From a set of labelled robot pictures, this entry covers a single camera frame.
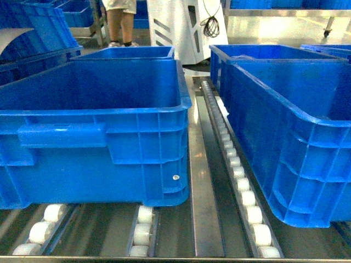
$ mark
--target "stacked crate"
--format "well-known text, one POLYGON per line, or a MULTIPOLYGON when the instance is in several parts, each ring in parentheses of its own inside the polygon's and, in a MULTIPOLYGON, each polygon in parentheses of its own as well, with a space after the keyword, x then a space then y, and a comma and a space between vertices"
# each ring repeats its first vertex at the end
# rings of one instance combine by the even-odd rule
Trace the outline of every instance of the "stacked crate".
POLYGON ((350 0, 231 0, 231 9, 351 9, 350 0))
POLYGON ((279 45, 211 47, 211 78, 272 212, 329 227, 351 211, 351 65, 279 45))

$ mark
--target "crate rim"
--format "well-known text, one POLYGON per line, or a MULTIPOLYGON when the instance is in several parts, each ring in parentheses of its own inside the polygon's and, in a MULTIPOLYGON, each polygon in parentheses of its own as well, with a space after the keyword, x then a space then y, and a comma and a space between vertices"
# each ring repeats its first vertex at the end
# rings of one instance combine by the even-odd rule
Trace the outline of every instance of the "crate rim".
MULTIPOLYGON (((292 49, 297 49, 297 50, 303 50, 306 52, 310 52, 310 53, 314 53, 314 54, 318 54, 321 55, 320 52, 315 52, 313 50, 306 50, 306 49, 301 49, 301 48, 296 48, 296 47, 290 47, 288 45, 273 45, 273 44, 259 44, 259 45, 255 45, 255 44, 233 44, 233 45, 210 45, 210 50, 215 52, 218 56, 221 57, 221 59, 224 59, 225 62, 229 61, 229 60, 235 60, 232 59, 230 56, 228 56, 225 52, 223 52, 222 50, 219 49, 219 47, 231 47, 231 46, 265 46, 265 47, 286 47, 286 48, 292 48, 292 49)), ((337 56, 332 56, 332 55, 328 55, 328 54, 322 54, 323 56, 329 57, 328 59, 304 59, 304 60, 343 60, 342 58, 339 58, 337 56)), ((299 59, 256 59, 259 61, 263 61, 263 60, 299 60, 299 59)))
MULTIPOLYGON (((63 65, 45 70, 38 74, 50 73, 51 71, 55 71, 58 68, 65 67, 67 65, 72 65, 74 62, 68 62, 63 65)), ((184 71, 182 67, 182 63, 179 60, 175 60, 177 67, 177 75, 181 75, 182 77, 178 77, 178 87, 179 87, 179 96, 180 96, 180 104, 173 107, 160 107, 160 108, 109 108, 109 109, 95 109, 95 110, 0 110, 0 116, 86 116, 86 115, 116 115, 116 114, 145 114, 145 113, 170 113, 170 112, 179 112, 183 110, 187 110, 192 106, 191 98, 188 92, 188 86, 186 85, 184 78, 184 71)), ((13 83, 18 83, 21 81, 26 81, 29 78, 35 78, 38 74, 29 76, 24 79, 20 79, 15 82, 11 82, 1 86, 4 88, 13 83)))
POLYGON ((301 48, 304 50, 308 50, 310 52, 316 52, 316 50, 331 50, 331 51, 336 51, 336 52, 350 52, 351 53, 351 49, 343 49, 343 48, 335 48, 332 47, 334 46, 333 44, 329 44, 329 45, 301 45, 301 48))
POLYGON ((14 63, 21 64, 21 63, 28 63, 28 62, 36 62, 38 60, 47 59, 47 58, 50 58, 52 56, 79 51, 79 50, 82 50, 83 48, 84 47, 82 45, 79 45, 78 47, 65 48, 65 49, 61 49, 61 50, 56 50, 56 51, 52 51, 52 52, 34 55, 34 56, 28 56, 28 57, 23 58, 23 59, 18 59, 14 63))
POLYGON ((230 64, 230 66, 236 67, 239 71, 241 71, 247 77, 252 78, 252 79, 250 79, 250 81, 254 81, 255 84, 262 87, 265 92, 267 92, 271 96, 273 96, 274 100, 280 100, 281 104, 284 107, 290 109, 291 112, 299 119, 302 119, 302 120, 308 121, 308 122, 312 122, 312 123, 317 124, 317 125, 326 126, 326 127, 337 127, 337 128, 350 128, 351 127, 351 121, 340 121, 340 120, 329 121, 329 120, 324 120, 324 119, 320 119, 320 118, 316 118, 316 117, 311 116, 310 114, 306 113, 305 111, 303 111, 299 107, 297 107, 295 104, 290 102, 287 98, 282 96, 280 93, 276 92, 270 86, 265 84, 259 78, 255 77, 254 75, 252 75, 251 73, 246 71, 240 65, 230 64))
MULTIPOLYGON (((152 46, 152 47, 137 47, 137 48, 138 49, 171 48, 171 49, 169 50, 167 56, 155 56, 155 57, 152 57, 152 58, 145 58, 145 57, 140 57, 140 58, 108 58, 106 60, 129 60, 129 59, 133 59, 133 60, 140 60, 140 59, 142 59, 142 60, 155 60, 155 59, 171 58, 173 56, 174 50, 175 50, 175 47, 172 46, 172 45, 165 45, 165 46, 162 46, 162 47, 152 46)), ((103 51, 108 50, 108 49, 114 49, 114 48, 103 48, 103 49, 101 49, 99 51, 96 51, 96 52, 93 52, 93 53, 76 56, 76 57, 72 58, 72 60, 104 60, 104 58, 85 58, 85 56, 89 56, 91 54, 96 54, 96 53, 99 53, 99 52, 103 52, 103 51)))

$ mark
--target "white machine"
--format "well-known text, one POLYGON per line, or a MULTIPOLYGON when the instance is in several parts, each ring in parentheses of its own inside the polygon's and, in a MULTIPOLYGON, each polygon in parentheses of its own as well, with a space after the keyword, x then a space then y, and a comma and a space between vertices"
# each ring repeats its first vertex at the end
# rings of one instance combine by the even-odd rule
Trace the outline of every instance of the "white machine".
POLYGON ((208 59, 209 45, 228 44, 220 0, 152 0, 148 13, 151 45, 175 46, 175 58, 183 65, 208 59), (214 14, 219 35, 212 38, 203 34, 200 24, 214 14))

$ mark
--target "metal cart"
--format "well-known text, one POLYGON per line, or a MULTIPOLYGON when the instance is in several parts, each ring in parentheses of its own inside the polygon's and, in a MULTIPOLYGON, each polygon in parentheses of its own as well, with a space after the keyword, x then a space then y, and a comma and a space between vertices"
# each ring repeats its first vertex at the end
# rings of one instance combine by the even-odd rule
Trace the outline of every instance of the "metal cart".
MULTIPOLYGON (((89 0, 90 6, 93 11, 94 23, 90 27, 71 27, 70 30, 72 35, 77 39, 91 39, 93 36, 97 36, 98 44, 100 47, 104 46, 104 37, 101 27, 107 28, 107 17, 103 7, 101 7, 101 17, 98 12, 98 5, 96 0, 89 0)), ((106 42, 109 43, 109 32, 105 30, 106 42)))
POLYGON ((332 31, 332 24, 335 18, 351 18, 351 10, 319 10, 319 9, 230 9, 230 1, 225 1, 224 21, 228 28, 230 16, 265 16, 265 17, 281 17, 281 18, 316 18, 329 17, 326 28, 324 29, 324 37, 328 37, 332 31))

